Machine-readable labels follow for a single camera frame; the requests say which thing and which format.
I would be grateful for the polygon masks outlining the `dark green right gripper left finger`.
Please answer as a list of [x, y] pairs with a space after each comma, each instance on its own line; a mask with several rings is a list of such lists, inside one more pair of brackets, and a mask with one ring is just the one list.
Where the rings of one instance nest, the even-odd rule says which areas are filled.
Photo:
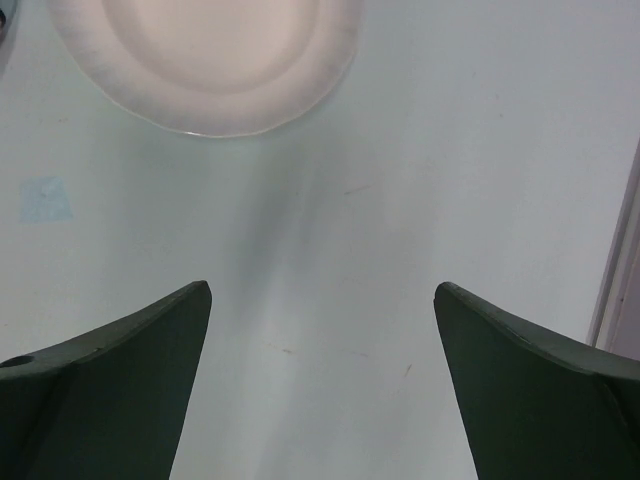
[[204, 281], [1, 364], [4, 479], [167, 479], [211, 311]]

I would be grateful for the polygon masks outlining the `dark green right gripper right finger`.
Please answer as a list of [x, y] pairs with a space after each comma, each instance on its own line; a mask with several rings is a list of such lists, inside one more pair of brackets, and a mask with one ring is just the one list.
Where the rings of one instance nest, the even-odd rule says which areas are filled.
[[639, 363], [451, 283], [434, 310], [481, 479], [636, 479]]

